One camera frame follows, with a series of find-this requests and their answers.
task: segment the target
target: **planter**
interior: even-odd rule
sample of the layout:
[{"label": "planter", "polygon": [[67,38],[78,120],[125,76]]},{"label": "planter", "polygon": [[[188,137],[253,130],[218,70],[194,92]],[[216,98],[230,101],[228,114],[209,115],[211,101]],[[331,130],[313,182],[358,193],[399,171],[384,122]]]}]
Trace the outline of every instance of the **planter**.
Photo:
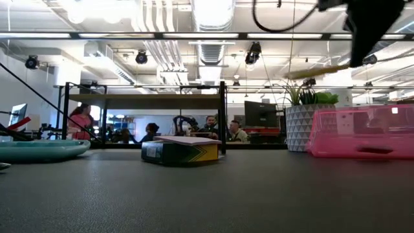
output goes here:
[{"label": "planter", "polygon": [[335,108],[331,104],[297,105],[286,109],[287,148],[289,151],[306,151],[305,146],[312,131],[315,110]]}]

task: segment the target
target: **woman in pink top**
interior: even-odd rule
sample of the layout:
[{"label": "woman in pink top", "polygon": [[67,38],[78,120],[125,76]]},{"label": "woman in pink top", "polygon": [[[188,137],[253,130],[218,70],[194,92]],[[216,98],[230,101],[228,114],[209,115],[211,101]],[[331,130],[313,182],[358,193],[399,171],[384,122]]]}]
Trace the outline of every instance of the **woman in pink top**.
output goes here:
[{"label": "woman in pink top", "polygon": [[[84,127],[85,129],[89,129],[92,127],[93,124],[93,117],[91,116],[91,107],[88,104],[82,104],[81,106],[77,107],[69,117],[78,123],[80,126]],[[82,140],[90,140],[91,136],[82,130],[79,126],[73,123],[71,120],[69,121],[69,131],[72,133],[73,139],[82,139]]]}]

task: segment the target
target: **wooden shelf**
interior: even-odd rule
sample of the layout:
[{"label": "wooden shelf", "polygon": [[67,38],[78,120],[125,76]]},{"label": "wooden shelf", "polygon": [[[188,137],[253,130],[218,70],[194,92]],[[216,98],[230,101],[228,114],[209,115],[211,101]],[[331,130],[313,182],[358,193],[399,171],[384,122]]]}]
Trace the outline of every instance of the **wooden shelf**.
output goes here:
[{"label": "wooden shelf", "polygon": [[69,99],[108,109],[219,109],[219,94],[70,94]]}]

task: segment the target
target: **black monitor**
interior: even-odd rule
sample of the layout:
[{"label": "black monitor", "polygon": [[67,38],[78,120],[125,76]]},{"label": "black monitor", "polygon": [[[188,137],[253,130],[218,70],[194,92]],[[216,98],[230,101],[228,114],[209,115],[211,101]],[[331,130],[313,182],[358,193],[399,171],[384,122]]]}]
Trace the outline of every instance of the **black monitor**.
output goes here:
[{"label": "black monitor", "polygon": [[246,126],[278,127],[276,104],[245,101]]},{"label": "black monitor", "polygon": [[26,115],[26,108],[27,104],[19,104],[13,106],[12,114],[10,115],[10,121],[8,122],[8,125],[11,126],[12,124],[16,124],[19,121],[23,120]]}]

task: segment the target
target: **pink box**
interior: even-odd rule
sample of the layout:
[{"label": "pink box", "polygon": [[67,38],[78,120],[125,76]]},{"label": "pink box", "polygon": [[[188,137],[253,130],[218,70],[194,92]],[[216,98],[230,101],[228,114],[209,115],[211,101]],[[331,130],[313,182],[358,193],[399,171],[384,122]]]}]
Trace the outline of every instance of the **pink box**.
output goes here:
[{"label": "pink box", "polygon": [[414,105],[318,110],[307,151],[315,157],[414,159]]}]

